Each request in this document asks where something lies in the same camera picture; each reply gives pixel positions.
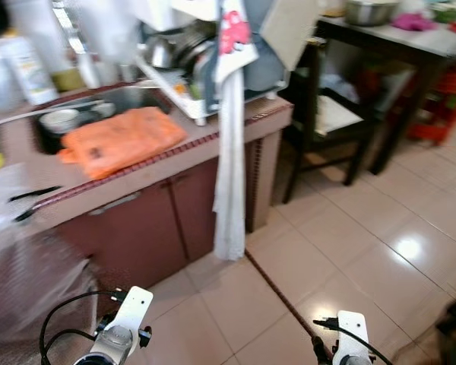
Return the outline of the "red plastic stool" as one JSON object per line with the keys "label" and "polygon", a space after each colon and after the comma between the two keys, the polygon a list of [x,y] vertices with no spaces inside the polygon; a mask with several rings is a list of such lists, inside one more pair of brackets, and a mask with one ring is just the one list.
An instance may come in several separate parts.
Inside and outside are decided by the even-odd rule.
{"label": "red plastic stool", "polygon": [[408,137],[440,146],[449,139],[456,126],[456,65],[448,68],[434,84],[423,111],[429,112],[429,117],[414,122]]}

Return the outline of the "dark wooden table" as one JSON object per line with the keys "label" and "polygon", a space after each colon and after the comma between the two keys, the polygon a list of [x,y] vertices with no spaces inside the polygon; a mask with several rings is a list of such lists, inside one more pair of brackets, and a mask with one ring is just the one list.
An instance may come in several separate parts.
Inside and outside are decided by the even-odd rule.
{"label": "dark wooden table", "polygon": [[407,135],[413,118],[425,104],[427,94],[451,64],[456,63],[456,33],[447,27],[423,32],[383,27],[356,27],[340,18],[323,17],[316,21],[315,37],[335,40],[364,51],[405,62],[415,67],[412,100],[403,104],[401,117],[385,133],[383,142],[372,160],[369,171],[383,173],[394,152]]}

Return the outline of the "purple cloth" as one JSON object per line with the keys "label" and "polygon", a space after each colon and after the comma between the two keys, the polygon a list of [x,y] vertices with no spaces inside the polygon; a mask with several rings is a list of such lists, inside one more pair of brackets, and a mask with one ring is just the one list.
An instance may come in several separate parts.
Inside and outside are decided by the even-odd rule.
{"label": "purple cloth", "polygon": [[437,28],[436,22],[427,20],[420,11],[401,13],[391,22],[392,27],[405,31],[423,32]]}

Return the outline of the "bowl of green vegetables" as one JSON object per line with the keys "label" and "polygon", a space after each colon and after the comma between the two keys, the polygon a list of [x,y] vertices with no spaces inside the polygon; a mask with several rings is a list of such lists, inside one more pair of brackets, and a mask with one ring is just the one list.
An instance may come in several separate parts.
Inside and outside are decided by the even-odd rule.
{"label": "bowl of green vegetables", "polygon": [[456,22],[456,0],[433,0],[427,9],[436,22]]}

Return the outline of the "dark wooden chair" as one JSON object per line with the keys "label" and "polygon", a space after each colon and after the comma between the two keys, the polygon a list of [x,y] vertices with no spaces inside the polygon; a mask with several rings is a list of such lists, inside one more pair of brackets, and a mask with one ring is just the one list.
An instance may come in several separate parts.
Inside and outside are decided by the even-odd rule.
{"label": "dark wooden chair", "polygon": [[[378,119],[371,108],[349,100],[331,87],[322,87],[326,48],[328,42],[325,40],[310,39],[297,70],[291,72],[287,88],[280,93],[293,105],[292,122],[283,130],[283,139],[295,152],[281,199],[283,204],[291,201],[299,175],[319,168],[348,163],[343,184],[353,185],[363,170],[363,161],[378,131]],[[356,146],[353,155],[323,163],[310,163],[306,157],[311,152],[346,144]]]}

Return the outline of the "large steel mixing bowl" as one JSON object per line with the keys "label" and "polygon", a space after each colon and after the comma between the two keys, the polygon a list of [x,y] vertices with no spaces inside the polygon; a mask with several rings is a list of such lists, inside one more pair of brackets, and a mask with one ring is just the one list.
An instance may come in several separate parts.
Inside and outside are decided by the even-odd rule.
{"label": "large steel mixing bowl", "polygon": [[347,0],[344,21],[354,27],[390,24],[401,0]]}

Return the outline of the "grey dish rack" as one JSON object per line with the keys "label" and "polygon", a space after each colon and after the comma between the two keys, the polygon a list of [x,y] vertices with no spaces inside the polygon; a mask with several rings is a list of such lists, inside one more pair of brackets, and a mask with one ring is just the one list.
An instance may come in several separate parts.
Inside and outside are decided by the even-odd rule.
{"label": "grey dish rack", "polygon": [[[217,64],[218,0],[131,0],[135,17],[140,21],[135,38],[138,55],[135,64],[166,98],[197,125],[206,125],[206,118],[217,114],[219,101],[214,83]],[[273,97],[287,85],[287,70],[273,49],[258,33],[268,10],[268,0],[243,0],[252,25],[252,44],[257,59],[243,67],[243,98],[246,101]],[[182,68],[159,69],[141,58],[141,44],[148,35],[184,27],[210,32],[213,39],[197,46]]]}

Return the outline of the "beige cutting board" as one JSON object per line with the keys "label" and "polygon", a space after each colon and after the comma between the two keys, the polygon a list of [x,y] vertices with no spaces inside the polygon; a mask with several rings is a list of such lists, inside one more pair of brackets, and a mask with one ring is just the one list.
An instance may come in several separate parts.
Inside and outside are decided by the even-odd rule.
{"label": "beige cutting board", "polygon": [[319,18],[318,0],[268,0],[258,33],[287,71],[296,68]]}

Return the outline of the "white towel red car print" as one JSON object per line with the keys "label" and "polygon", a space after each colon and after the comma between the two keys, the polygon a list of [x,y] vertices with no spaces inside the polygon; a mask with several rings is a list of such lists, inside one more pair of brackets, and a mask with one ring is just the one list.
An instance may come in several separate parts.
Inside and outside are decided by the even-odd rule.
{"label": "white towel red car print", "polygon": [[243,67],[257,59],[243,0],[218,0],[214,83],[219,101],[219,160],[215,181],[214,255],[237,261],[245,251]]}

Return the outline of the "steel pot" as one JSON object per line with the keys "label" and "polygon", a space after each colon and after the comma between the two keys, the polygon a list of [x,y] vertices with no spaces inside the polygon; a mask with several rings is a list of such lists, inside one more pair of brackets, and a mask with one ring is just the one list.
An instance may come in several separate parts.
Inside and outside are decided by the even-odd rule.
{"label": "steel pot", "polygon": [[211,39],[210,32],[189,27],[153,33],[141,44],[141,58],[154,68],[182,68],[190,53]]}

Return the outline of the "dark red base cabinet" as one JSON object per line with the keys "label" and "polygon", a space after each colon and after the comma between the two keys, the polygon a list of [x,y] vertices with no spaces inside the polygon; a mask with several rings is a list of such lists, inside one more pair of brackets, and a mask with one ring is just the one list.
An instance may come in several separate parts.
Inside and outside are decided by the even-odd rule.
{"label": "dark red base cabinet", "polygon": [[210,159],[55,229],[106,289],[149,288],[214,250],[218,160]]}

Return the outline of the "small steel sink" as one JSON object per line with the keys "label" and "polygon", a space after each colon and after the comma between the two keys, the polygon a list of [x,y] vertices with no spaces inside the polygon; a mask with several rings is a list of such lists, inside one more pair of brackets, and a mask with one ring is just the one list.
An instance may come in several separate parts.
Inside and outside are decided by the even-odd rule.
{"label": "small steel sink", "polygon": [[[157,107],[165,113],[169,113],[175,106],[168,101],[161,91],[155,88],[144,88],[137,86],[124,86],[110,88],[82,97],[69,97],[65,100],[57,100],[51,107],[67,106],[79,112],[78,125],[95,124],[110,117],[129,110],[141,107]],[[40,124],[40,117],[44,113],[30,119],[33,126],[33,136],[36,137],[36,146],[44,155],[55,155],[62,149],[62,133],[48,131]]]}

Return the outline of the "patterned ceramic bowl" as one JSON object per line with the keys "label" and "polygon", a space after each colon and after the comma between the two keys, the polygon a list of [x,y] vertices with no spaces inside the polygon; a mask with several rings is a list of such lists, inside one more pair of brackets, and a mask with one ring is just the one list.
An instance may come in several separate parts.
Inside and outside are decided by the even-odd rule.
{"label": "patterned ceramic bowl", "polygon": [[79,126],[79,115],[76,109],[62,109],[41,115],[38,122],[48,132],[64,135]]}

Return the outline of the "white plastic jug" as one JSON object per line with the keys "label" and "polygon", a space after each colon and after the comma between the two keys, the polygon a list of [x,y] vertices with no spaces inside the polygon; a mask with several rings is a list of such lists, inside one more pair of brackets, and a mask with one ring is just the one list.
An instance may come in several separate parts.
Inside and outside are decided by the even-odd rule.
{"label": "white plastic jug", "polygon": [[20,36],[0,40],[0,52],[22,90],[24,98],[37,106],[57,100],[59,94],[31,42]]}

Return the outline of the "bubble wrap sheet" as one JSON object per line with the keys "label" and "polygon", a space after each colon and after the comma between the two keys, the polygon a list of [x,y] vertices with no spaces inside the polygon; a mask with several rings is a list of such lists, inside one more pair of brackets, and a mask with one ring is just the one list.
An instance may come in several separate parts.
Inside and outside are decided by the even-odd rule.
{"label": "bubble wrap sheet", "polygon": [[40,365],[47,314],[97,288],[88,260],[33,217],[41,194],[22,163],[0,168],[0,365]]}

